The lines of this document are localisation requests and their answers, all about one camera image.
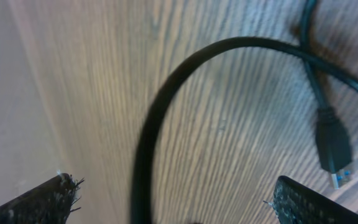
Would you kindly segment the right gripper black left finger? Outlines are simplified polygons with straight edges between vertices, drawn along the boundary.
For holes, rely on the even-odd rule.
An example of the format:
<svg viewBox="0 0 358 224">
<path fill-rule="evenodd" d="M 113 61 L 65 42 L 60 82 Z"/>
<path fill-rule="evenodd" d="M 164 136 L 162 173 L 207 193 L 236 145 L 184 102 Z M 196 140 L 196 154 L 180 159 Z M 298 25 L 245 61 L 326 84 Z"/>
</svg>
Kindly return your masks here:
<svg viewBox="0 0 358 224">
<path fill-rule="evenodd" d="M 0 206 L 0 224 L 65 224 L 85 180 L 61 173 Z"/>
</svg>

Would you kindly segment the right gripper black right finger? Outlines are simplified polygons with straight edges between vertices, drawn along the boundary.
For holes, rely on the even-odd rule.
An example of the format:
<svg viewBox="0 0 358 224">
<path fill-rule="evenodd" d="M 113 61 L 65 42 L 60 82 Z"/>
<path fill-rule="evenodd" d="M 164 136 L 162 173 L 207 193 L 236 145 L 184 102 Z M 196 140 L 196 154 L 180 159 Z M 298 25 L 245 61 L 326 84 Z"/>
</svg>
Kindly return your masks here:
<svg viewBox="0 0 358 224">
<path fill-rule="evenodd" d="M 276 181 L 272 207 L 280 223 L 358 224 L 358 214 L 284 175 Z"/>
</svg>

